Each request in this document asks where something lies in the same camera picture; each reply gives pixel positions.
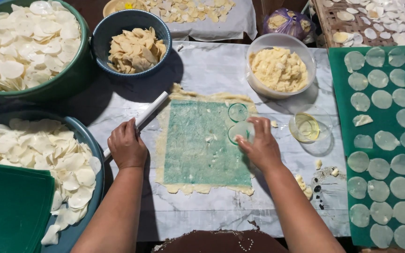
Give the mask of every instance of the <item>green bowl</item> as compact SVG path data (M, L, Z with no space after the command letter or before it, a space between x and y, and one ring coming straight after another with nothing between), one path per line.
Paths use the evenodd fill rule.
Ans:
M12 4L29 7L35 0L6 0L0 3L0 12L12 12ZM17 91L0 91L0 97L17 98L21 100L44 102L51 100L61 100L69 98L83 91L92 83L94 76L98 73L98 67L90 53L90 44L88 37L90 29L87 22L79 12L71 5L61 0L65 8L76 16L81 26L81 45L74 59L62 72L51 80L44 82L36 87Z

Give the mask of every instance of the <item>hand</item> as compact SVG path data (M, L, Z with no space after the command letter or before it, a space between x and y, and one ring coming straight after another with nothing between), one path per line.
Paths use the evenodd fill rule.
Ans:
M278 143L271 135L270 120L250 117L246 121L254 124L256 132L254 143L251 144L241 135L236 135L239 147L264 174L282 167L281 152Z
M135 118L121 123L107 139L112 157L118 168L142 168L145 166L148 149L135 129Z

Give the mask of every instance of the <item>stack of green sheets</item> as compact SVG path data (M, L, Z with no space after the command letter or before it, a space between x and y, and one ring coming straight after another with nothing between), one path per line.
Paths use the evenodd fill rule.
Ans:
M0 252L40 251L53 195L49 171L0 165Z

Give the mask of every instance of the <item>woman's right hand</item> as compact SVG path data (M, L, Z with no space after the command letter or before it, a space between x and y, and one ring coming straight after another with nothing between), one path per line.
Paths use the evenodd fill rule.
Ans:
M270 120L263 117L250 117L247 121L254 125L256 132L254 142L251 144L241 135L236 135L239 147L264 174L282 167L281 152L278 143L271 135Z

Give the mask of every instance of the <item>forearm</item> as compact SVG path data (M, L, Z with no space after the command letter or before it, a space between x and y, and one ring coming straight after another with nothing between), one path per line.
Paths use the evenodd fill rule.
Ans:
M290 252L344 252L289 169L282 165L265 175L265 179Z
M71 253L133 253L143 168L121 169Z

